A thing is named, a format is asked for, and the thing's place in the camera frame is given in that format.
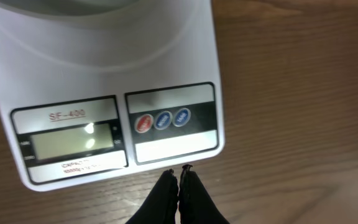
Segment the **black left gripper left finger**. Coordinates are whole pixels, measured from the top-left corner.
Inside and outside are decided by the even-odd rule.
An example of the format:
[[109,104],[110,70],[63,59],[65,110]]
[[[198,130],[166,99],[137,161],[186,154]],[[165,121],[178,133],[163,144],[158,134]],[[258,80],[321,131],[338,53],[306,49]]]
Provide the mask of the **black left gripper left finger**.
[[126,224],[175,224],[178,191],[174,170],[164,171],[143,204]]

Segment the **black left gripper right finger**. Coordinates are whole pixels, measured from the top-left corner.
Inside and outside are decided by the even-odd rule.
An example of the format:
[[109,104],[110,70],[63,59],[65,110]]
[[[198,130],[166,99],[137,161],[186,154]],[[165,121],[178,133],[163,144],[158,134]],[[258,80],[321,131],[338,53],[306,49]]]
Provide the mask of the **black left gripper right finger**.
[[181,224],[229,224],[215,206],[192,165],[182,167],[179,191]]

